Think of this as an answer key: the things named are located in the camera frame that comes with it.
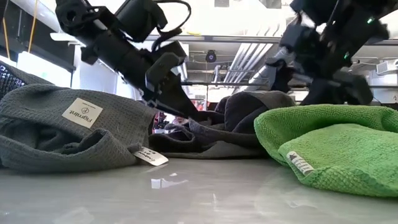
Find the dark gray towel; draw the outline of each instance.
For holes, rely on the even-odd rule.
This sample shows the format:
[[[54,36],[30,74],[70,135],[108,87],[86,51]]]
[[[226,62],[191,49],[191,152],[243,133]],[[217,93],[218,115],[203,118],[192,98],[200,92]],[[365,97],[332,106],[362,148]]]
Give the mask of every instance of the dark gray towel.
[[[62,114],[81,98],[103,108],[92,127]],[[24,172],[83,172],[136,163],[148,146],[155,111],[139,102],[98,91],[32,84],[0,101],[0,161]]]
[[[166,129],[174,132],[152,134],[150,147],[169,157],[190,159],[266,157],[254,133],[254,119],[267,110],[295,105],[280,91],[241,92],[222,104],[218,108],[225,108],[224,113],[202,112],[206,120],[168,124]]]

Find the towel label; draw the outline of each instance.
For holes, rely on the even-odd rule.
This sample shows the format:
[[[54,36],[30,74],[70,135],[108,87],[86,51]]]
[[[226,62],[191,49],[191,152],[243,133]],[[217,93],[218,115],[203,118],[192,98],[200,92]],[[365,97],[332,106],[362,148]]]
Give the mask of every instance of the towel label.
[[[301,158],[296,152],[292,151],[286,155],[286,158],[303,174],[309,175],[313,171],[313,167]]]
[[[143,161],[149,162],[150,164],[152,164],[154,166],[160,166],[169,161],[169,159],[166,158],[165,156],[163,156],[162,154],[155,152],[153,150],[150,150],[146,147],[142,147],[141,150],[135,152],[134,155],[137,158],[140,158]]]
[[[62,116],[76,124],[91,128],[101,112],[102,108],[99,106],[77,98],[68,109],[63,112]]]

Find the table surface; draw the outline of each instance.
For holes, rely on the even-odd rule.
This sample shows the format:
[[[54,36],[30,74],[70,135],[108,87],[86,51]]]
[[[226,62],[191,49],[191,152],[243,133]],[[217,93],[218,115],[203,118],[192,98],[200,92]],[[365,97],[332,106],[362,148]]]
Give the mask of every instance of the table surface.
[[[0,170],[0,223],[398,223],[398,200],[311,189],[273,161],[171,159],[65,175]]]

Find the black mesh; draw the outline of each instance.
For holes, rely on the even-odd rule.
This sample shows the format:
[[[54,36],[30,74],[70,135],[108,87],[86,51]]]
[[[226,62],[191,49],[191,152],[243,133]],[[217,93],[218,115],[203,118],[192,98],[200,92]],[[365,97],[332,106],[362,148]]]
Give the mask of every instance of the black mesh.
[[[25,85],[24,81],[15,77],[5,66],[0,65],[0,100],[8,92]]]

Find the green towel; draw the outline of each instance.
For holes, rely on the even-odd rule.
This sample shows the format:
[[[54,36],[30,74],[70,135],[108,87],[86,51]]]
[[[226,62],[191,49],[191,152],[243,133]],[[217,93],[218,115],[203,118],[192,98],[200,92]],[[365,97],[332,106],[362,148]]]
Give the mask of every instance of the green towel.
[[[358,195],[398,197],[398,111],[312,105],[270,110],[254,122],[272,158],[301,183]]]

